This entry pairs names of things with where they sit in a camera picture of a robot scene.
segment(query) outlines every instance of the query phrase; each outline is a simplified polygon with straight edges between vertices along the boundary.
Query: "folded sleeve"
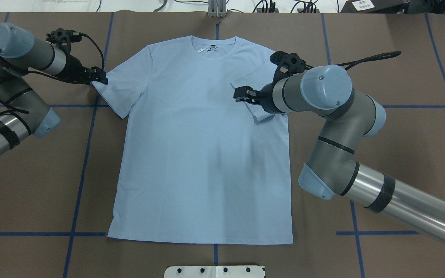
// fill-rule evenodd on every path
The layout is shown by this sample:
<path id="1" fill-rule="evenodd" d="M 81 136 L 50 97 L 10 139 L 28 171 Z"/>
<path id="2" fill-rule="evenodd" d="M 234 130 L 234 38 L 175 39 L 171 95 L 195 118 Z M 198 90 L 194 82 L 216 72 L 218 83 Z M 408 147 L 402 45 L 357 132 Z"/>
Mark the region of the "folded sleeve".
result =
<path id="1" fill-rule="evenodd" d="M 276 65 L 268 61 L 247 72 L 243 76 L 231 81 L 230 84 L 233 89 L 241 86 L 250 86 L 254 90 L 260 90 L 265 85 L 272 82 L 275 69 Z M 260 105 L 249 104 L 247 102 L 245 102 L 245 105 L 247 105 L 250 113 L 252 113 L 254 118 L 259 122 L 272 116 L 272 114 L 265 112 Z"/>
<path id="2" fill-rule="evenodd" d="M 107 73 L 108 85 L 92 85 L 121 118 L 125 118 L 138 98 L 147 90 L 152 75 L 149 46 Z"/>

